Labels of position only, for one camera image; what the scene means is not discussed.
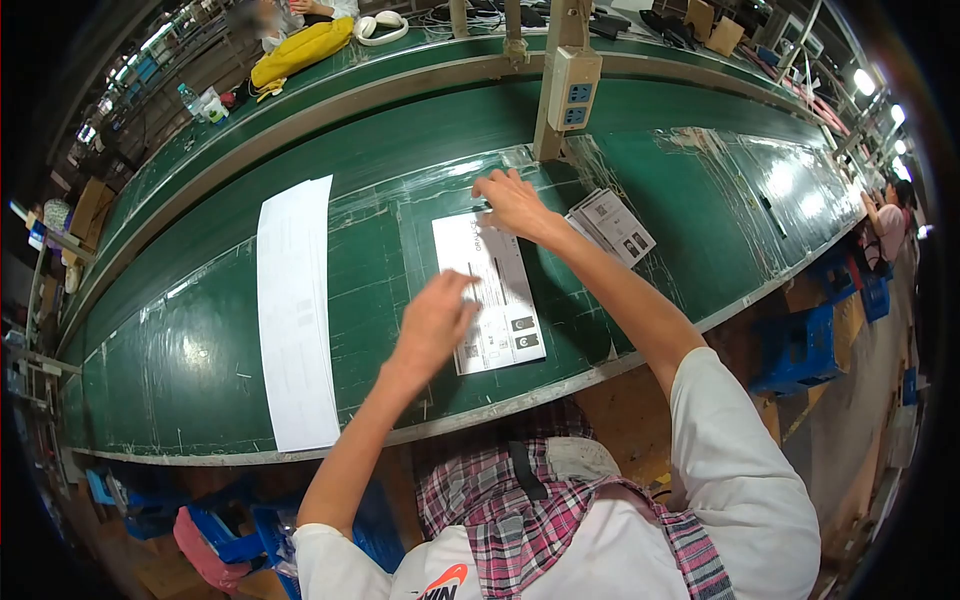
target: plastic bottle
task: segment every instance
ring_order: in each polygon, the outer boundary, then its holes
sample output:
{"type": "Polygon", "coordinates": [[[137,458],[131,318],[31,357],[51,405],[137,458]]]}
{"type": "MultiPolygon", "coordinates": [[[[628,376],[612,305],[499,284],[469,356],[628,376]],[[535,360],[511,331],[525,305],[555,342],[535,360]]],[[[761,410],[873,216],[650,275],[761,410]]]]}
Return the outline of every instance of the plastic bottle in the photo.
{"type": "Polygon", "coordinates": [[[187,87],[186,84],[180,84],[177,87],[177,91],[180,93],[180,101],[183,102],[186,109],[193,115],[193,120],[197,123],[202,123],[205,120],[204,112],[200,106],[200,99],[197,98],[196,92],[187,87]]]}

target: instruction sheet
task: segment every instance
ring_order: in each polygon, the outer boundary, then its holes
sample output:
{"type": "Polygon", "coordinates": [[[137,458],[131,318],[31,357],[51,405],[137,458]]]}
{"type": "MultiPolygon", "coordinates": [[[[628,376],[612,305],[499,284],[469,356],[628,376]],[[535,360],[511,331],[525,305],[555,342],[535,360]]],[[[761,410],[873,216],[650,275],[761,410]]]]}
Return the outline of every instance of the instruction sheet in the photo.
{"type": "Polygon", "coordinates": [[[340,437],[326,312],[326,216],[333,176],[304,181],[260,207],[256,311],[276,449],[340,437]]]}
{"type": "Polygon", "coordinates": [[[440,270],[480,277],[464,291],[464,300],[480,302],[481,309],[454,352],[458,375],[546,356],[516,236],[481,228],[482,214],[472,212],[433,222],[440,270]]]}
{"type": "Polygon", "coordinates": [[[609,188],[593,190],[565,218],[587,240],[630,268],[657,245],[609,188]]]}

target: power strip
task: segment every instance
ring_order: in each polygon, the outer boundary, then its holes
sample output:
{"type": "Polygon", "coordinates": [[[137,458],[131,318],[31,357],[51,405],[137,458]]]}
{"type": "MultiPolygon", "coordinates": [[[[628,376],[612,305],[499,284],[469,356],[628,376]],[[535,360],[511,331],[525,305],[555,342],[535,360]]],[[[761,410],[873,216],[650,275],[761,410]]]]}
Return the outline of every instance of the power strip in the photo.
{"type": "Polygon", "coordinates": [[[556,132],[587,126],[603,59],[592,50],[561,46],[553,60],[553,84],[547,123],[556,132]]]}

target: workbench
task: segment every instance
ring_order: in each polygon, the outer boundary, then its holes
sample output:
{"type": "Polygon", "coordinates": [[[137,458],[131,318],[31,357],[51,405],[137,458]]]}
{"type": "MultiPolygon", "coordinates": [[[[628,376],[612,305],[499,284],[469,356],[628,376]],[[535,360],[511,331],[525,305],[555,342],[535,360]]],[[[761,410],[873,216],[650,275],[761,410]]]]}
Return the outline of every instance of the workbench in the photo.
{"type": "MultiPolygon", "coordinates": [[[[641,41],[593,39],[604,77],[562,161],[533,139],[544,36],[511,69],[501,36],[356,45],[290,79],[222,130],[191,126],[123,190],[97,263],[67,308],[59,358],[66,444],[143,463],[244,465],[279,454],[256,311],[260,204],[334,175],[328,310],[341,426],[437,270],[430,222],[517,168],[553,209],[610,186],[657,240],[635,270],[701,330],[773,291],[863,216],[815,118],[765,77],[641,41]],[[765,207],[763,199],[769,201],[765,207]]],[[[522,244],[546,359],[458,377],[400,419],[400,443],[511,414],[642,364],[555,256],[522,244]]]]}

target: white headphones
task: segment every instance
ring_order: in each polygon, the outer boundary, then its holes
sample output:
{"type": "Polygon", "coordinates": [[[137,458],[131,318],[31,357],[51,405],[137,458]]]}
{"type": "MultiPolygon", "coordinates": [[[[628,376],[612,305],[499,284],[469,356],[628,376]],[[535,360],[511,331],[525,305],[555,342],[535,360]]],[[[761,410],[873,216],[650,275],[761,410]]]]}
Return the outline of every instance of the white headphones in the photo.
{"type": "Polygon", "coordinates": [[[393,11],[381,11],[378,12],[376,16],[360,17],[357,24],[353,26],[353,35],[365,46],[389,44],[394,40],[406,36],[408,31],[410,31],[410,24],[407,23],[407,19],[393,11]],[[387,27],[395,27],[397,29],[384,36],[371,37],[377,25],[386,25],[387,27]]]}

